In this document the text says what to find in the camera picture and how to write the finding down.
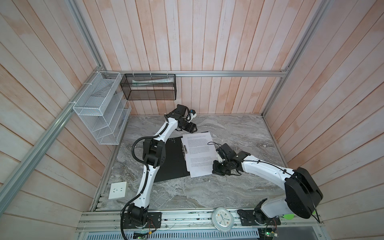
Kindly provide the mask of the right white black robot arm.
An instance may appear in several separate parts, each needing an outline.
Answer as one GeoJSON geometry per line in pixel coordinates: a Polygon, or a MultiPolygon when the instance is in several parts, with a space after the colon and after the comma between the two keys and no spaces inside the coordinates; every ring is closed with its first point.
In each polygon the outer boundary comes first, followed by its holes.
{"type": "Polygon", "coordinates": [[[280,167],[246,152],[218,153],[218,157],[213,162],[213,174],[230,176],[232,170],[237,171],[238,175],[241,172],[249,173],[268,180],[285,191],[280,197],[263,199],[258,203],[253,213],[257,224],[265,225],[273,218],[286,214],[320,220],[317,206],[324,196],[306,169],[280,167]]]}

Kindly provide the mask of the white printed paper stack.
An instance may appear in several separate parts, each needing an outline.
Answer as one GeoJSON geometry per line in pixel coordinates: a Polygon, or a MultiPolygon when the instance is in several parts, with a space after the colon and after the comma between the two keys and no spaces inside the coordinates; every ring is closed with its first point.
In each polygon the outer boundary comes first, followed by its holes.
{"type": "Polygon", "coordinates": [[[185,159],[191,178],[211,175],[213,161],[218,159],[211,133],[183,135],[182,143],[188,148],[185,159]]]}

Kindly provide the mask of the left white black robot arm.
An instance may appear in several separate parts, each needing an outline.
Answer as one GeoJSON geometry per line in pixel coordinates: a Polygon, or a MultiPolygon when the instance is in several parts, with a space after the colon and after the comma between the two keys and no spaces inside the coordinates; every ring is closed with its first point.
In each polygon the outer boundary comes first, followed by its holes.
{"type": "Polygon", "coordinates": [[[137,195],[122,209],[122,221],[138,228],[147,224],[150,194],[160,166],[166,160],[166,142],[173,131],[195,133],[198,129],[192,119],[197,116],[195,110],[184,105],[177,105],[176,109],[165,114],[165,122],[153,136],[137,139],[132,145],[133,158],[144,165],[143,176],[137,195]]]}

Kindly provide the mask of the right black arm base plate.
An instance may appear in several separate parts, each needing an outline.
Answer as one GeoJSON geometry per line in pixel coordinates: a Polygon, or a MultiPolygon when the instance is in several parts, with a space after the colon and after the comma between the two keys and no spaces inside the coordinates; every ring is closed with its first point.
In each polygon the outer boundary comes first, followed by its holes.
{"type": "Polygon", "coordinates": [[[268,218],[262,211],[255,210],[237,210],[242,226],[279,226],[281,220],[279,217],[268,218]]]}

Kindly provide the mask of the black mesh wall basket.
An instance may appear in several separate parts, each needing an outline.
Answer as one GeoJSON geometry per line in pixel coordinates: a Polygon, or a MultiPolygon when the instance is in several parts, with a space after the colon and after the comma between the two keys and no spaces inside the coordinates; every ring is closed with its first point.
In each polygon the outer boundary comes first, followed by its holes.
{"type": "Polygon", "coordinates": [[[124,74],[120,86],[129,101],[174,101],[177,98],[174,74],[124,74]]]}

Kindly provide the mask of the metal folder clip bar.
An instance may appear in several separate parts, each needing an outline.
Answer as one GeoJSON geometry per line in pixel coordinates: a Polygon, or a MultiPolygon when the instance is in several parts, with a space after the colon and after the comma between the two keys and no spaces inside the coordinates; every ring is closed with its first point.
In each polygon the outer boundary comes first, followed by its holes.
{"type": "Polygon", "coordinates": [[[183,147],[184,153],[188,154],[188,148],[186,147],[186,145],[184,143],[182,143],[182,147],[183,147]]]}

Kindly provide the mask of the blue black file folder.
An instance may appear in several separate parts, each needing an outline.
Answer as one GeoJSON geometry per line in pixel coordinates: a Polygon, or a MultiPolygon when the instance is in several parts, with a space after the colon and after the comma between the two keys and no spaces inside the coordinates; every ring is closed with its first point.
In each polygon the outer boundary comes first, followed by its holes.
{"type": "Polygon", "coordinates": [[[182,137],[170,138],[166,143],[166,160],[157,173],[155,182],[190,176],[187,171],[182,137]]]}

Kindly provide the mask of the aluminium front rail frame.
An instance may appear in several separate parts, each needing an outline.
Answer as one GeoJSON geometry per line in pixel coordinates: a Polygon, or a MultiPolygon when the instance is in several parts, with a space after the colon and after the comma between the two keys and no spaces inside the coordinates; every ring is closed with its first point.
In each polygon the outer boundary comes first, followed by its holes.
{"type": "Polygon", "coordinates": [[[228,210],[234,217],[232,229],[223,233],[215,228],[214,209],[160,210],[159,227],[133,228],[121,231],[121,216],[118,211],[85,212],[75,230],[75,240],[329,240],[325,224],[315,219],[294,217],[272,221],[265,226],[242,226],[237,209],[228,210]]]}

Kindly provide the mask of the white round clock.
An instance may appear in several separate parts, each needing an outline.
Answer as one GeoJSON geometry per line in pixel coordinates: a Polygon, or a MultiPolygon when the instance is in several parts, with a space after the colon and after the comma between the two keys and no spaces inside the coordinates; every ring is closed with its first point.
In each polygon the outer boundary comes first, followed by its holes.
{"type": "Polygon", "coordinates": [[[234,216],[225,208],[215,209],[211,217],[212,223],[222,233],[229,232],[234,226],[234,216]]]}

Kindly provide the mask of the white wall socket plate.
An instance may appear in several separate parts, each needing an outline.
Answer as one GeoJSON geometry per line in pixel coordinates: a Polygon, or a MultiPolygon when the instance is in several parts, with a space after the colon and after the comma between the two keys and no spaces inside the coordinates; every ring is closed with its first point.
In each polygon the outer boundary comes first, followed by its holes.
{"type": "Polygon", "coordinates": [[[125,198],[127,195],[127,182],[112,183],[109,193],[109,200],[125,198]]]}

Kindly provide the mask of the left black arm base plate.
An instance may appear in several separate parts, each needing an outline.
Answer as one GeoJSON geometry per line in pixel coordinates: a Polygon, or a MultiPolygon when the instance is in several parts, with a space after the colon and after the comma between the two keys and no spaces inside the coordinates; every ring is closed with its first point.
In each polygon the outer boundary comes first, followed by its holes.
{"type": "Polygon", "coordinates": [[[146,224],[135,223],[132,217],[129,217],[128,213],[124,213],[123,228],[124,229],[144,229],[151,228],[157,229],[161,227],[162,212],[149,212],[147,215],[146,224]]]}

